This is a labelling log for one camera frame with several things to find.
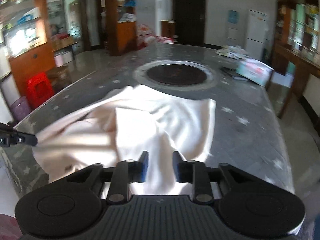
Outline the blue water dispenser bottle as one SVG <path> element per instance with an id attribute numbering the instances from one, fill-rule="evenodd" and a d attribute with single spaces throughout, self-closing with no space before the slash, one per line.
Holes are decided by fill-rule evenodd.
<path id="1" fill-rule="evenodd" d="M 239 13 L 235 10 L 229 10 L 228 23 L 237 25 L 238 22 L 239 22 Z"/>

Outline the pastel tissue box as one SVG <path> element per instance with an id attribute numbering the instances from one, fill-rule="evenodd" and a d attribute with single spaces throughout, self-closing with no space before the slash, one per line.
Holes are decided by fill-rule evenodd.
<path id="1" fill-rule="evenodd" d="M 236 68 L 239 75 L 262 87 L 267 85 L 273 71 L 273 68 L 255 59 L 241 60 Z"/>

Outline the right wooden shelf cabinet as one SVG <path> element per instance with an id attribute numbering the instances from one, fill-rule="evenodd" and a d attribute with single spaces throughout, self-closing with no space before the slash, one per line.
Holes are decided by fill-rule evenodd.
<path id="1" fill-rule="evenodd" d="M 301 98 L 309 77 L 319 77 L 319 0 L 277 0 L 276 5 L 272 67 L 279 74 L 286 74 L 289 64 L 294 65 L 293 80 L 278 113 L 281 119 L 291 97 Z"/>

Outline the pink patterned play tent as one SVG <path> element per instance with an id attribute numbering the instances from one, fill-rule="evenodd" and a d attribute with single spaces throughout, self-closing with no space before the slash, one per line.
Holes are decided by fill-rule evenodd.
<path id="1" fill-rule="evenodd" d="M 146 24 L 137 27 L 137 48 L 143 49 L 152 43 L 174 44 L 173 39 L 164 36 L 156 36 L 153 30 Z"/>

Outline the cardboard box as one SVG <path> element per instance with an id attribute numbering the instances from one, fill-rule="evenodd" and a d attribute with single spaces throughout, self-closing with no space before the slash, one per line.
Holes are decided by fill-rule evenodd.
<path id="1" fill-rule="evenodd" d="M 57 51 L 68 46 L 72 46 L 73 44 L 75 44 L 75 40 L 72 36 L 52 40 L 53 51 Z"/>

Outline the white refrigerator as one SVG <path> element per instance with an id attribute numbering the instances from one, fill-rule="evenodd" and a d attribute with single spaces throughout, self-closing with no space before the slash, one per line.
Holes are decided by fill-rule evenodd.
<path id="1" fill-rule="evenodd" d="M 250 58 L 261 60 L 267 33 L 267 15 L 263 12 L 249 10 L 245 51 Z"/>

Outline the wooden shelf cabinet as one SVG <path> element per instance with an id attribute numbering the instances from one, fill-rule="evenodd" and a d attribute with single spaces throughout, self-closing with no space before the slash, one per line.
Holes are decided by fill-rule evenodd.
<path id="1" fill-rule="evenodd" d="M 293 80 L 278 113 L 281 119 L 291 97 L 301 98 L 309 77 L 319 77 L 319 0 L 277 0 L 276 5 L 272 67 L 279 74 L 286 74 L 289 64 L 294 65 Z"/>
<path id="2" fill-rule="evenodd" d="M 108 50 L 120 56 L 137 49 L 136 0 L 105 0 Z"/>

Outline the crumpled patterned cloth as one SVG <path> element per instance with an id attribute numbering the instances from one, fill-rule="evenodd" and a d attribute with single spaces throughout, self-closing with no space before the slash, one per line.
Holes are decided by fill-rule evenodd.
<path id="1" fill-rule="evenodd" d="M 240 46 L 223 46 L 216 51 L 217 55 L 225 56 L 231 59 L 243 60 L 248 58 L 248 52 Z"/>

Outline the round black induction cooktop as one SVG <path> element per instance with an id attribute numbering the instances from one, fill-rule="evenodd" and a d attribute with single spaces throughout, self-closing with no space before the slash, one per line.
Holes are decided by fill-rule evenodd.
<path id="1" fill-rule="evenodd" d="M 146 86 L 187 91 L 209 89 L 217 85 L 219 76 L 210 67 L 182 60 L 157 60 L 139 66 L 135 80 Z"/>

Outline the centre wooden shelf cabinet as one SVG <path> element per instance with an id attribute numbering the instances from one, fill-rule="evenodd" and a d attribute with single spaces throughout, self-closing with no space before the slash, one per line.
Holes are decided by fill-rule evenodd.
<path id="1" fill-rule="evenodd" d="M 136 0 L 105 0 L 108 50 L 120 56 L 137 49 Z"/>

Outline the purple waste basket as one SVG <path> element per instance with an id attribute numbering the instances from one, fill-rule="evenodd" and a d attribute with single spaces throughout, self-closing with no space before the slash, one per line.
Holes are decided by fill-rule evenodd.
<path id="1" fill-rule="evenodd" d="M 26 96 L 22 96 L 17 99 L 10 108 L 17 121 L 23 120 L 31 113 L 31 108 Z"/>

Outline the black flat item on table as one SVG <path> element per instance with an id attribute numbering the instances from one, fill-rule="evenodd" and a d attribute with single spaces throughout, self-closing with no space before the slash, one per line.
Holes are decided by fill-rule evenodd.
<path id="1" fill-rule="evenodd" d="M 230 76 L 230 77 L 232 77 L 232 78 L 234 78 L 234 79 L 236 79 L 236 78 L 238 78 L 238 77 L 241 77 L 241 75 L 239 75 L 239 74 L 235 71 L 235 69 L 226 68 L 226 67 L 220 67 L 220 70 L 221 70 L 223 73 L 227 74 L 228 76 Z"/>

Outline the left wooden display cabinet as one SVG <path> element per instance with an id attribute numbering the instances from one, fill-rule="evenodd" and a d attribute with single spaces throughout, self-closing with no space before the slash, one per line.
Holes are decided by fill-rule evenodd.
<path id="1" fill-rule="evenodd" d="M 27 81 L 54 67 L 47 0 L 18 0 L 1 5 L 4 45 L 17 90 L 25 95 Z"/>

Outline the grey star quilted table cover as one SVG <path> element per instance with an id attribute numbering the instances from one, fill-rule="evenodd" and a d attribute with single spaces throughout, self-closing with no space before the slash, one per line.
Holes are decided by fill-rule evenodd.
<path id="1" fill-rule="evenodd" d="M 139 66 L 157 60 L 199 63 L 212 68 L 219 76 L 216 86 L 203 90 L 180 91 L 147 86 L 184 99 L 213 99 L 216 102 L 213 141 L 204 161 L 207 166 L 228 163 L 294 192 L 284 139 L 266 91 L 258 85 L 224 76 L 220 70 L 222 58 L 203 47 L 156 43 L 121 56 L 114 62 L 105 60 L 103 67 L 53 96 L 22 120 L 16 129 L 37 136 L 52 123 L 104 99 L 115 89 L 144 85 L 135 80 L 133 72 Z M 1 159 L 19 197 L 51 183 L 48 174 L 35 160 L 31 146 L 18 144 L 2 148 Z"/>

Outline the white garment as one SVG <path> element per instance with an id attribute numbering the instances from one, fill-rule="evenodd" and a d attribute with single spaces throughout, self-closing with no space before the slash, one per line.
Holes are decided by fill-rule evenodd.
<path id="1" fill-rule="evenodd" d="M 54 182 L 93 164 L 114 167 L 149 154 L 144 183 L 134 194 L 185 192 L 172 166 L 172 154 L 204 162 L 215 129 L 216 102 L 165 94 L 144 85 L 115 89 L 89 106 L 70 113 L 37 134 L 33 156 Z"/>

